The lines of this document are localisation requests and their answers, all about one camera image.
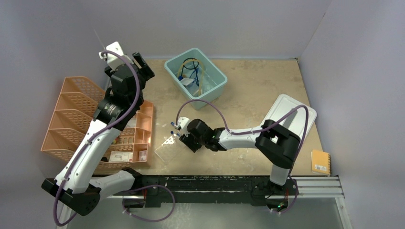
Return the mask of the small clear plastic bag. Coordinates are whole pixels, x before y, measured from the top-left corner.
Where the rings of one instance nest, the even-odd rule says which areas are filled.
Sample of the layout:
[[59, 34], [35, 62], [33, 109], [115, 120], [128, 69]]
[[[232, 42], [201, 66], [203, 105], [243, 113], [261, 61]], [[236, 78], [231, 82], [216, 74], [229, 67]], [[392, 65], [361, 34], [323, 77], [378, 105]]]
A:
[[180, 79], [180, 83], [181, 83], [183, 86], [192, 85], [194, 82], [195, 82], [195, 80], [192, 79], [192, 78], [181, 78], [181, 79]]

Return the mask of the blue safety glasses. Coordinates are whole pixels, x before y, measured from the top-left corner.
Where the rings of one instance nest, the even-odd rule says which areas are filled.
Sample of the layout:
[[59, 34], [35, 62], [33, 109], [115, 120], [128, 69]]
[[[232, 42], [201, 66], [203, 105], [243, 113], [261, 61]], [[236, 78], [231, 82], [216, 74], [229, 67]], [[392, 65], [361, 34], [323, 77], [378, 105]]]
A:
[[195, 80], [195, 84], [197, 86], [200, 86], [200, 80], [202, 79], [204, 71], [201, 68], [193, 68], [192, 73], [190, 74], [189, 78], [192, 78]]

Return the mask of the teal plastic bin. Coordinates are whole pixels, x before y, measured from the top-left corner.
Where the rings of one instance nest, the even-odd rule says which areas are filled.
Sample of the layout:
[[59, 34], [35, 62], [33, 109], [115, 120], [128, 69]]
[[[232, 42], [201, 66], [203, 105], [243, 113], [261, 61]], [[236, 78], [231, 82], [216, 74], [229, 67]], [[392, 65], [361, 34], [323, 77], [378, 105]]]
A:
[[[202, 95], [200, 96], [192, 95], [192, 92], [194, 92], [197, 88], [195, 85], [185, 87], [176, 78], [180, 65], [186, 58], [191, 57], [202, 61], [205, 66], [205, 74], [202, 82]], [[227, 76], [198, 48], [191, 48], [167, 60], [164, 64], [164, 68], [169, 73], [175, 87], [177, 87], [180, 93], [188, 101], [202, 99], [212, 102], [213, 100], [219, 98], [228, 82]]]

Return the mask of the amber rubber tubing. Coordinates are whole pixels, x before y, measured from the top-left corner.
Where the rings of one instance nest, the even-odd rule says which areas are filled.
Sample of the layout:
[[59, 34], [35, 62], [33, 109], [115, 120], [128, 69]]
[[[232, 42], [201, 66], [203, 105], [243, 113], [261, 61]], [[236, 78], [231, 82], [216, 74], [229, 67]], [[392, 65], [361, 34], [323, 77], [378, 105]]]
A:
[[202, 83], [205, 74], [205, 66], [202, 61], [196, 58], [186, 58], [180, 65], [176, 78], [185, 87], [195, 85], [197, 88], [192, 95], [200, 96], [203, 93]]

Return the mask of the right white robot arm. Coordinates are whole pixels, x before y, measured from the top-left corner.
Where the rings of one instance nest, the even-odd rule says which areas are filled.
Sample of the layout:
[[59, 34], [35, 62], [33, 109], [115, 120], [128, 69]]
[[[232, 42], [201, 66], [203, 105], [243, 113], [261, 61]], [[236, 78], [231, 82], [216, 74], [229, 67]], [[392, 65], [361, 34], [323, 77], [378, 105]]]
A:
[[268, 188], [280, 194], [287, 188], [287, 178], [301, 146], [301, 138], [280, 123], [266, 119], [250, 129], [210, 128], [201, 119], [177, 117], [173, 126], [180, 131], [180, 141], [192, 152], [205, 147], [213, 152], [235, 148], [258, 149], [272, 164]]

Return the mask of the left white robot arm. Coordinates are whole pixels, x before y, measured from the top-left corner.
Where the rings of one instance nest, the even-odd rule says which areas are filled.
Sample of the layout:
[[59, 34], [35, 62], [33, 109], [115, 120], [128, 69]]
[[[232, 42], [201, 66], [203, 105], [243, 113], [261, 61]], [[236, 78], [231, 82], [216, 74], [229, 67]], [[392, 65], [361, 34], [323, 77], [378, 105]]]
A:
[[54, 178], [47, 178], [42, 189], [54, 196], [53, 216], [57, 205], [64, 203], [76, 213], [85, 216], [99, 201], [122, 191], [137, 195], [142, 182], [135, 170], [127, 167], [107, 177], [92, 180], [102, 157], [121, 134], [131, 118], [144, 103], [142, 90], [155, 76], [140, 53], [132, 54], [131, 61], [118, 67], [105, 68], [111, 86], [93, 114], [87, 133], [64, 169]]

